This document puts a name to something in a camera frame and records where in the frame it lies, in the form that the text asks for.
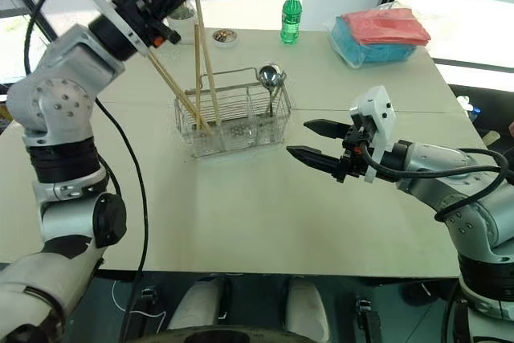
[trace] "small round container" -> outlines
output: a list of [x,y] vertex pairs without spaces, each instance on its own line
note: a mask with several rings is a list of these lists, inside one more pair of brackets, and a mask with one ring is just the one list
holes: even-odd
[[212,39],[214,40],[215,46],[230,48],[235,46],[238,42],[238,33],[230,28],[222,28],[212,34]]

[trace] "floor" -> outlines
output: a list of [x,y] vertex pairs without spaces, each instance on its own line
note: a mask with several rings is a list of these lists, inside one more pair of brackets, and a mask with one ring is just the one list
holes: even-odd
[[[168,316],[195,280],[203,274],[161,273],[145,274],[142,287],[156,286],[165,299]],[[230,276],[232,301],[225,324],[254,325],[280,329],[279,300],[286,276]],[[402,285],[368,285],[350,277],[313,276],[309,279],[318,287],[327,311],[333,343],[361,343],[365,338],[354,331],[356,297],[366,297],[379,312],[384,343],[433,343],[439,341],[439,330],[445,302],[437,300],[423,306],[410,306],[400,296]],[[112,301],[112,280],[94,279],[82,302],[69,320],[65,343],[117,341],[123,313]],[[116,282],[115,297],[124,307],[130,284]],[[157,329],[158,319],[149,328]]]

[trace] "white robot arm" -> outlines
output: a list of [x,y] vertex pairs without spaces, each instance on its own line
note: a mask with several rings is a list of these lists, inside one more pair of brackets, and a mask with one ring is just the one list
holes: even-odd
[[514,186],[505,181],[508,162],[496,154],[501,167],[480,166],[470,153],[492,154],[481,149],[457,150],[408,141],[391,144],[396,116],[383,86],[359,98],[350,115],[353,125],[328,120],[304,124],[322,136],[343,139],[342,157],[326,156],[305,146],[288,146],[288,151],[339,182],[346,175],[365,175],[368,182],[375,176],[395,182],[399,190],[436,210],[435,219],[446,224],[459,253],[462,273],[463,300],[456,302],[460,311],[455,313],[454,323],[454,333],[460,335],[454,334],[455,341],[512,341]]
[[106,192],[93,104],[135,52],[145,55],[162,38],[180,39],[161,20],[185,0],[111,1],[96,0],[104,14],[89,28],[71,28],[9,90],[7,107],[24,128],[38,180],[44,247],[0,273],[1,342],[59,341],[105,249],[126,232],[123,200]]

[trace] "white table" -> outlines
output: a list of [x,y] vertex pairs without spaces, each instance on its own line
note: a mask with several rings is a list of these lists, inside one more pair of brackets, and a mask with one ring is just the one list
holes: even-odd
[[[259,64],[264,60],[264,45],[252,60],[244,48],[245,38],[262,35],[263,38],[258,39],[260,43],[272,42],[270,37],[275,34],[244,31],[237,48],[222,54],[213,52],[213,57],[216,63],[222,60],[229,63],[232,53],[237,66]],[[307,33],[300,41],[305,46],[310,42],[312,50],[321,51],[317,45],[322,43],[318,43],[316,37],[321,38],[321,35]],[[335,55],[328,43],[323,44],[327,51],[325,60],[334,61]],[[447,86],[434,74],[430,59],[420,52],[412,59],[413,63],[390,65],[394,71],[390,66],[383,66],[357,72],[349,71],[335,57],[332,65],[337,69],[332,70],[332,81],[319,86],[320,89],[326,87],[328,92],[318,93],[319,100],[310,100],[308,95],[312,93],[308,84],[301,83],[298,75],[305,68],[297,51],[287,47],[287,52],[296,57],[293,60],[280,45],[276,47],[280,62],[289,63],[284,64],[284,68],[295,80],[290,93],[296,108],[302,108],[293,111],[282,145],[201,161],[193,159],[174,128],[173,108],[169,106],[173,97],[150,72],[149,65],[140,59],[131,60],[127,68],[132,73],[140,71],[145,82],[129,83],[129,78],[124,76],[101,96],[125,128],[145,178],[150,233],[145,269],[457,276],[455,250],[446,228],[433,220],[431,209],[386,182],[370,185],[362,179],[347,178],[343,185],[336,183],[327,174],[302,165],[285,150],[286,145],[310,145],[339,155],[339,141],[319,137],[302,123],[314,118],[348,122],[348,113],[343,111],[350,99],[347,92],[356,95],[378,83],[390,84],[395,105],[399,100],[405,110],[415,111],[398,109],[398,139],[454,147],[481,146],[478,135],[459,111]],[[187,79],[193,71],[189,63],[192,58],[186,60],[176,54],[181,51],[190,54],[190,47],[164,47],[163,50],[176,78]],[[302,52],[305,48],[298,46],[297,50]],[[413,76],[409,76],[410,80],[404,79],[403,87],[409,91],[402,93],[391,79],[402,79],[397,73],[412,67],[420,68],[423,76],[416,80]],[[352,79],[351,83],[347,82],[347,77]],[[427,84],[426,79],[433,79],[434,83]],[[421,82],[425,86],[418,94],[425,98],[414,98],[414,107],[409,108],[407,95],[411,89],[419,88]],[[443,94],[439,107],[435,103],[436,91]],[[334,101],[336,96],[341,98],[340,104]],[[307,110],[322,107],[326,110]],[[341,111],[330,111],[330,108]],[[136,174],[108,120],[95,112],[92,124],[96,145],[120,180],[128,208],[127,234],[119,244],[108,249],[104,268],[135,269],[142,245],[141,197]],[[21,134],[21,127],[14,124],[0,136],[0,149],[8,160],[2,165],[0,178],[0,261],[4,262],[41,247],[30,187],[35,174],[23,151]]]

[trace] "wire basket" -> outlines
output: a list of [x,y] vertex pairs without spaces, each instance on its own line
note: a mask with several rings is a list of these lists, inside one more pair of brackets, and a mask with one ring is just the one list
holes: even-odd
[[[215,72],[213,76],[216,79],[226,74],[244,75],[250,82],[216,88],[221,121],[217,126],[210,90],[203,87],[206,74],[200,77],[200,113],[214,135],[209,136],[202,128],[199,129],[194,116],[179,99],[175,100],[178,131],[192,145],[195,157],[275,144],[284,138],[284,130],[291,115],[291,103],[285,86],[277,88],[270,96],[268,90],[257,80],[255,67]],[[185,93],[196,104],[196,91],[186,90]]]

